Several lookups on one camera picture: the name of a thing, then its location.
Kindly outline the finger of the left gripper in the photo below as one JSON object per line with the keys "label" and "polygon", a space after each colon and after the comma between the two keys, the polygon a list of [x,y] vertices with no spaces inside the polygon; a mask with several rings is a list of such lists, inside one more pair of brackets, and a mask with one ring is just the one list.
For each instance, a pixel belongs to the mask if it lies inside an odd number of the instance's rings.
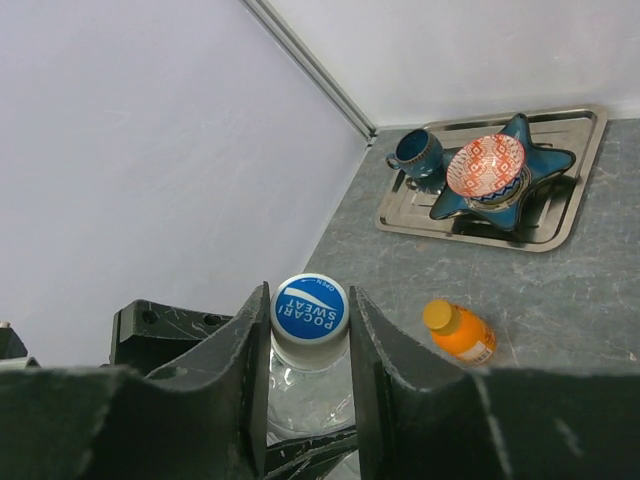
{"label": "finger of the left gripper", "polygon": [[355,429],[276,442],[267,447],[267,480],[325,479],[358,448]]}
{"label": "finger of the left gripper", "polygon": [[186,353],[232,317],[135,300],[114,314],[109,364],[147,375]]}

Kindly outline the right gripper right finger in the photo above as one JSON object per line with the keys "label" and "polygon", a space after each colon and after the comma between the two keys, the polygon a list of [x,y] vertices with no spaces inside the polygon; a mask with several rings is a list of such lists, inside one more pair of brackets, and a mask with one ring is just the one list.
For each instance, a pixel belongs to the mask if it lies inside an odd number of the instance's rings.
{"label": "right gripper right finger", "polygon": [[635,479],[639,370],[460,368],[349,292],[365,479]]}

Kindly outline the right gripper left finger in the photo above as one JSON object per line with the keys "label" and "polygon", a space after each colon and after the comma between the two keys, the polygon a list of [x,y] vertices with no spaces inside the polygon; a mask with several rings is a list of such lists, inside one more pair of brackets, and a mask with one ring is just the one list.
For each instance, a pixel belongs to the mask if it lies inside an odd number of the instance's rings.
{"label": "right gripper left finger", "polygon": [[5,479],[261,479],[270,292],[147,376],[122,367],[1,373]]}

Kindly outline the clear Pocari Sweat bottle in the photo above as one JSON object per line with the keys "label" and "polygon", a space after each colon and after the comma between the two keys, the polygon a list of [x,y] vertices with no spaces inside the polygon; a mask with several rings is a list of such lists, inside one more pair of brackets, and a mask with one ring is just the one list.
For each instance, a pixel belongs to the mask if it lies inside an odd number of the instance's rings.
{"label": "clear Pocari Sweat bottle", "polygon": [[[355,429],[351,360],[345,354],[331,368],[308,372],[270,354],[267,443]],[[325,479],[359,479],[356,450]]]}

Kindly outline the blue white bottle cap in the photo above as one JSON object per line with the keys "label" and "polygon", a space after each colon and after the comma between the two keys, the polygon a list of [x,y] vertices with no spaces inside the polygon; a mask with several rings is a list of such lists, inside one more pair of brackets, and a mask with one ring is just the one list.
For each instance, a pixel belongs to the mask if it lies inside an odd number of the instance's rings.
{"label": "blue white bottle cap", "polygon": [[334,279],[303,273],[285,280],[271,298],[272,349],[301,371],[331,368],[349,345],[350,305]]}

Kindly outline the orange juice bottle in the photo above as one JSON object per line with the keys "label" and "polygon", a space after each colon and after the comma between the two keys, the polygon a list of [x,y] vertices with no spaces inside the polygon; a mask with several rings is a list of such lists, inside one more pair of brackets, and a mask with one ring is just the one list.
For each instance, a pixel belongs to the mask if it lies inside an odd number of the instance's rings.
{"label": "orange juice bottle", "polygon": [[422,319],[434,343],[462,363],[485,363],[497,349],[493,330],[464,307],[435,299],[424,307]]}

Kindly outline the metal tray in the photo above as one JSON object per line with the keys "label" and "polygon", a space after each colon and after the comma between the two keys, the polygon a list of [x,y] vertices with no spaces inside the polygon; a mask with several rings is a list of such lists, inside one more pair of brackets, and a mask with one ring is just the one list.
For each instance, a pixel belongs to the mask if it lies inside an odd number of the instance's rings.
{"label": "metal tray", "polygon": [[379,135],[387,232],[541,253],[570,235],[608,121],[600,105],[432,122]]}

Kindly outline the blue star-shaped dish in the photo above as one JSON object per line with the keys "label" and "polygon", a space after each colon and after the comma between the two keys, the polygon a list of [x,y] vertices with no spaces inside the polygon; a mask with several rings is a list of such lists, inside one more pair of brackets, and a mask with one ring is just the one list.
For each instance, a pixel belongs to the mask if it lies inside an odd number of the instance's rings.
{"label": "blue star-shaped dish", "polygon": [[498,230],[511,232],[517,229],[524,203],[542,185],[563,175],[576,161],[576,155],[565,149],[541,147],[531,137],[530,122],[523,113],[515,114],[506,125],[495,134],[506,134],[518,139],[526,152],[525,168],[521,186],[506,200],[497,204],[479,204],[454,193],[446,183],[447,167],[453,153],[445,154],[448,161],[445,169],[445,187],[431,207],[429,217],[444,220],[454,216],[469,214],[484,220]]}

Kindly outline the orange patterned bowl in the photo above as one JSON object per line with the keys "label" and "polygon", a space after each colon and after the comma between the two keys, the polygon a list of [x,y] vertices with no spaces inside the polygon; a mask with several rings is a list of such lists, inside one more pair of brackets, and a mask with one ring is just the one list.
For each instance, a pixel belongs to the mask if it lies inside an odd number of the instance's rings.
{"label": "orange patterned bowl", "polygon": [[463,146],[446,171],[447,186],[457,195],[479,204],[497,204],[521,186],[526,152],[506,134],[479,137]]}

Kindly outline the blue mug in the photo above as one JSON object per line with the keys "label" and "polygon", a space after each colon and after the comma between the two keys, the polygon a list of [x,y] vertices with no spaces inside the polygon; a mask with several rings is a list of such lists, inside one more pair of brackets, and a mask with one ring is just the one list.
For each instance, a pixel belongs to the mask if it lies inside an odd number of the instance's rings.
{"label": "blue mug", "polygon": [[388,167],[401,170],[412,179],[423,179],[442,169],[444,149],[440,140],[426,129],[407,133],[395,150],[385,157]]}

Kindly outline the left aluminium frame post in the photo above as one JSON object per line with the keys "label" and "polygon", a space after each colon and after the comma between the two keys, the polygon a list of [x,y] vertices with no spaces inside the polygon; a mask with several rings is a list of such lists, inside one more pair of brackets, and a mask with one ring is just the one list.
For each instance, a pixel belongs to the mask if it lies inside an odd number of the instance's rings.
{"label": "left aluminium frame post", "polygon": [[243,0],[242,4],[350,125],[367,142],[371,142],[377,136],[377,126],[339,85],[275,7],[269,1],[263,0]]}

